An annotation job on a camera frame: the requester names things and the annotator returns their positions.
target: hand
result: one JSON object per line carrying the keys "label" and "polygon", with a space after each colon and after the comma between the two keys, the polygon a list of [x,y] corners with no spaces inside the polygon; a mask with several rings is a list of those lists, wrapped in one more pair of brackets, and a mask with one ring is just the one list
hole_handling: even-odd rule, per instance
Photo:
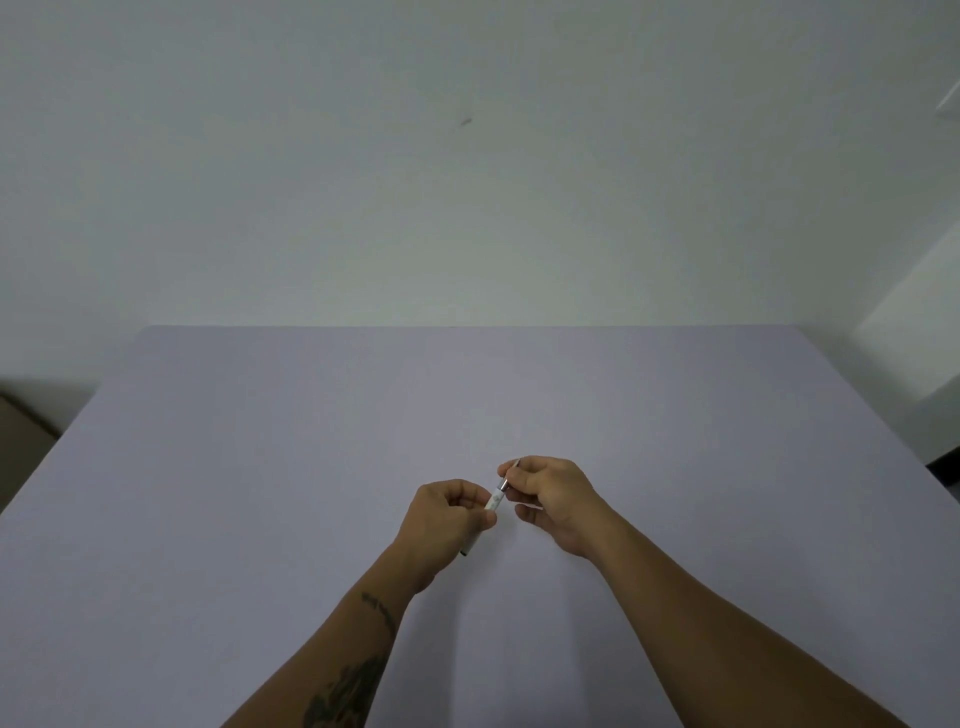
{"label": "hand", "polygon": [[466,480],[443,480],[417,489],[393,543],[409,559],[417,592],[449,566],[468,536],[493,528],[496,514],[484,510],[488,500],[486,488]]}
{"label": "hand", "polygon": [[533,455],[520,458],[518,467],[514,462],[496,471],[511,485],[507,500],[517,503],[516,514],[549,533],[567,553],[589,558],[589,538],[615,517],[613,509],[569,460]]}

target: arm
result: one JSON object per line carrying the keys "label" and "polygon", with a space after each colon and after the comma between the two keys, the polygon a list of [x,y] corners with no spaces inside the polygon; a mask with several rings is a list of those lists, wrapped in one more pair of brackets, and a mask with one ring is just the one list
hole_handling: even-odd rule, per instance
{"label": "arm", "polygon": [[590,560],[623,608],[686,726],[902,726],[773,630],[715,594],[639,533],[576,465],[500,466],[517,515]]}
{"label": "arm", "polygon": [[471,533],[493,526],[489,498],[464,480],[421,486],[394,542],[224,728],[363,725],[407,605]]}

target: white wall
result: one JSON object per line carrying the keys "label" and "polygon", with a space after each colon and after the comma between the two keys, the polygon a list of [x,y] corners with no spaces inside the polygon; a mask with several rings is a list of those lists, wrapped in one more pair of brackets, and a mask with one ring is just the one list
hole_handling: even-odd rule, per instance
{"label": "white wall", "polygon": [[833,358],[924,462],[960,446],[960,223]]}
{"label": "white wall", "polygon": [[842,334],[957,216],[953,0],[0,17],[0,387],[61,426],[148,324]]}

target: tattoo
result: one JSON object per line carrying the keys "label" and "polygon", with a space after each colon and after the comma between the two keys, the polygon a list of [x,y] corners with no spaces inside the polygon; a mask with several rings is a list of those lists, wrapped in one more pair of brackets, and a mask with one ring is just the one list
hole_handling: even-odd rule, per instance
{"label": "tattoo", "polygon": [[390,612],[387,611],[387,608],[383,606],[383,602],[377,599],[375,596],[367,594],[366,592],[360,594],[360,598],[370,604],[373,609],[375,609],[381,615],[383,615],[383,620],[387,624],[387,629],[390,630],[390,636],[396,639],[396,622],[394,621],[394,618],[390,616]]}
{"label": "tattoo", "polygon": [[[383,602],[363,592],[360,598],[383,616],[391,639],[396,638],[396,622]],[[359,728],[367,722],[367,714],[373,703],[376,687],[390,658],[390,648],[374,655],[360,665],[347,665],[340,678],[328,683],[313,696],[303,714],[303,728],[326,728],[326,726],[349,726]]]}

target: left hand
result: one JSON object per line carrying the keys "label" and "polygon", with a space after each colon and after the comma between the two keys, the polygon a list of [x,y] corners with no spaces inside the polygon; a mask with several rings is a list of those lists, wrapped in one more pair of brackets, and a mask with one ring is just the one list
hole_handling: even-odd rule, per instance
{"label": "left hand", "polygon": [[442,480],[417,489],[393,547],[410,560],[418,592],[449,566],[467,536],[493,528],[496,514],[484,510],[488,500],[490,491],[467,480]]}

